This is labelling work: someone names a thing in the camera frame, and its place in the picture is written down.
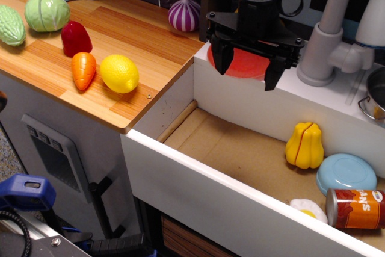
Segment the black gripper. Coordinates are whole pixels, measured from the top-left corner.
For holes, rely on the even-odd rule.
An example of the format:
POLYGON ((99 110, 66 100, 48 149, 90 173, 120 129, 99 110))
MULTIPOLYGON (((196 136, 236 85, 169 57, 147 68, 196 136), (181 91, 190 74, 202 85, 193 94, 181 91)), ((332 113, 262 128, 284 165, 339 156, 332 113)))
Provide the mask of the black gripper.
POLYGON ((275 89, 285 70, 297 67, 304 40, 285 28, 276 1, 240 0, 238 11, 206 15, 214 65, 221 75, 229 69, 238 48, 270 58, 265 71, 265 91, 275 89))

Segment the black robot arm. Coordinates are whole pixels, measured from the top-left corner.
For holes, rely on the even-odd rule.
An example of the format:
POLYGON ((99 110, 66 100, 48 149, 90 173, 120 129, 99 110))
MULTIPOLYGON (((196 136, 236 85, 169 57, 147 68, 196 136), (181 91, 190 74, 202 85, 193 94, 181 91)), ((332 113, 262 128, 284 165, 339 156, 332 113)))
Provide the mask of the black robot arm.
POLYGON ((269 59, 265 90, 274 90, 283 72, 296 67, 305 41, 280 19, 282 0, 239 0, 238 11, 207 13, 207 36, 216 70, 224 75, 234 50, 241 49, 269 59))

